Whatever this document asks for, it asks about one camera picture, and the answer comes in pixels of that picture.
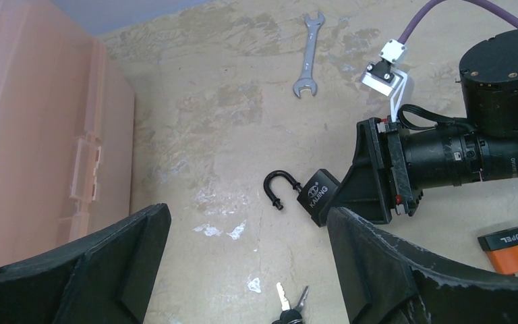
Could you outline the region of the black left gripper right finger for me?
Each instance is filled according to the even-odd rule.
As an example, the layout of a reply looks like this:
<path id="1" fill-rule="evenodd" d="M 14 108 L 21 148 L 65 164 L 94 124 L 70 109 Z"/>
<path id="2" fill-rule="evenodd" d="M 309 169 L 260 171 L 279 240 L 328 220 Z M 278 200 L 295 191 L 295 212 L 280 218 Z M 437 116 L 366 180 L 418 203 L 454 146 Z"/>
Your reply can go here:
<path id="1" fill-rule="evenodd" d="M 350 323 L 518 323 L 518 277 L 390 234 L 344 207 L 327 230 Z"/>

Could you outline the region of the black key bunch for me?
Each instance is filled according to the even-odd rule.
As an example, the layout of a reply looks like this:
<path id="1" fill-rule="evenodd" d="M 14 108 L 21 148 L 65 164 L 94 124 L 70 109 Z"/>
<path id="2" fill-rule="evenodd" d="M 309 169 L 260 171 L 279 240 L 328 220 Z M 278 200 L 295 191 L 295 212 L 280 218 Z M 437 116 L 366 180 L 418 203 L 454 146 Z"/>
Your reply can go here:
<path id="1" fill-rule="evenodd" d="M 272 324 L 304 324 L 305 320 L 301 313 L 304 309 L 305 301 L 308 297 L 310 287 L 306 286 L 303 289 L 299 301 L 294 307 L 291 307 L 281 282 L 277 282 L 276 288 L 282 311 L 279 315 L 279 318 L 273 321 Z"/>

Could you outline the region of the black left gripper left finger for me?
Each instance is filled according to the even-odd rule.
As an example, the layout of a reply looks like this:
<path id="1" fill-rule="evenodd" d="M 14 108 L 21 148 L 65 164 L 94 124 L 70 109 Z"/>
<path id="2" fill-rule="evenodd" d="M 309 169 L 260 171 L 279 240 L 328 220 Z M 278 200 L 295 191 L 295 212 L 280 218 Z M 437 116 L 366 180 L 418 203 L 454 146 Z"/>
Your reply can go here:
<path id="1" fill-rule="evenodd" d="M 0 323 L 141 323 L 165 249 L 165 203 L 0 267 Z"/>

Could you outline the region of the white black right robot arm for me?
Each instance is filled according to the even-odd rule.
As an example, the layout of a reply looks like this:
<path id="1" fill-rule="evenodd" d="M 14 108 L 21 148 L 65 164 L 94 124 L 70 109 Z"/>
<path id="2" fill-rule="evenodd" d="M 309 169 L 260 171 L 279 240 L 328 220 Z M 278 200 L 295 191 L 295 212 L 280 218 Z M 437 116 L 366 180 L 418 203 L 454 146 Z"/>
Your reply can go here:
<path id="1" fill-rule="evenodd" d="M 518 29 L 459 62 L 465 117 L 404 104 L 357 124 L 353 163 L 323 214 L 345 207 L 375 224 L 413 215 L 429 188 L 518 178 Z"/>

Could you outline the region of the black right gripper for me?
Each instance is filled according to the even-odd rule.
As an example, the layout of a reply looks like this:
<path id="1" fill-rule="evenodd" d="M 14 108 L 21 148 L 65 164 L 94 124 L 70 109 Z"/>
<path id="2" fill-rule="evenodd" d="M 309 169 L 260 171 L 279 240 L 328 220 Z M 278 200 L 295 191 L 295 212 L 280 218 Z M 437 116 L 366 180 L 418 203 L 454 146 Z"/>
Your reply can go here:
<path id="1" fill-rule="evenodd" d="M 351 167 L 328 208 L 345 207 L 379 225 L 391 222 L 393 186 L 398 215 L 414 216 L 422 191 L 412 186 L 403 139 L 409 131 L 390 117 L 367 119 L 356 125 L 356 146 Z"/>

